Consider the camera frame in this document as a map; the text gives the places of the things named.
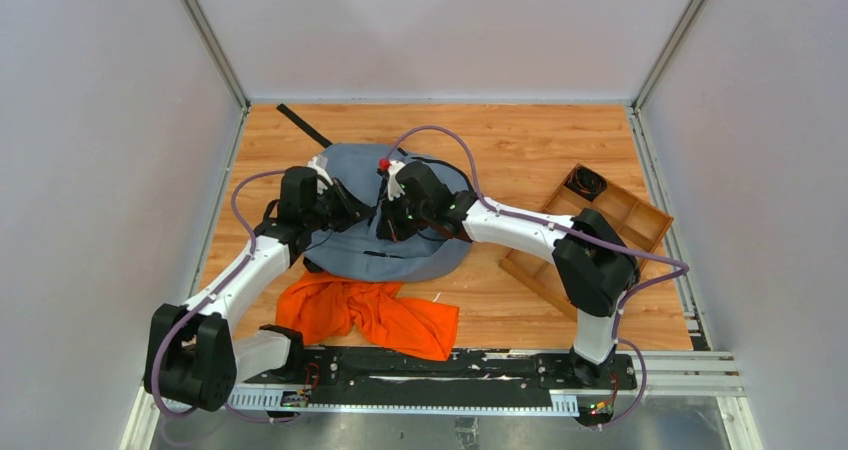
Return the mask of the blue grey backpack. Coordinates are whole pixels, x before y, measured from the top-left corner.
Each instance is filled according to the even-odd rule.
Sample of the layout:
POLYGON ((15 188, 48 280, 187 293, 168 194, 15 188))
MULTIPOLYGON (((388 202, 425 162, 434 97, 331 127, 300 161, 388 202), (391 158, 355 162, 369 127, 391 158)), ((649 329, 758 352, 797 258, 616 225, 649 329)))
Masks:
POLYGON ((333 143, 288 106, 279 104, 277 111, 323 147, 313 161, 372 212, 347 230, 315 233, 317 244, 303 254, 308 272, 365 282, 421 282, 459 267, 471 250, 469 243, 402 223, 399 203, 387 199, 387 182, 377 168, 388 144, 333 143))

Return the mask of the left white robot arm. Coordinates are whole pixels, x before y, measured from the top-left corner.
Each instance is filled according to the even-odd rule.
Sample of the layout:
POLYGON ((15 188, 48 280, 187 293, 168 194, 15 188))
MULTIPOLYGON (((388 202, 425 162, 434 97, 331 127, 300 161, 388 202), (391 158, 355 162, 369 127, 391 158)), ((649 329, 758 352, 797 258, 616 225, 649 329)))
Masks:
POLYGON ((248 240, 239 256, 207 287, 179 305, 161 305, 151 318, 143 385, 168 417, 214 412, 237 384, 267 371, 283 383, 305 373, 299 332, 264 325, 240 340, 232 332, 265 288, 313 247, 314 233, 344 232, 374 210, 315 166, 275 174, 279 195, 259 224, 242 224, 248 240))

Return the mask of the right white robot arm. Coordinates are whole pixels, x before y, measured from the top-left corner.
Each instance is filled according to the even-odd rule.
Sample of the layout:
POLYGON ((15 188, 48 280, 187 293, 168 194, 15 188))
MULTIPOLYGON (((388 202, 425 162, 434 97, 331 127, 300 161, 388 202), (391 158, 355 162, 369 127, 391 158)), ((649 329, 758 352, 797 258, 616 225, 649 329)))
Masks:
POLYGON ((599 212, 522 212, 472 190, 450 190, 420 160, 383 158, 378 173, 386 182, 381 213, 391 239, 431 229, 444 239, 496 244, 553 265, 577 311, 572 376, 589 388, 609 377, 617 346, 617 312, 625 293, 638 282, 639 268, 599 212))

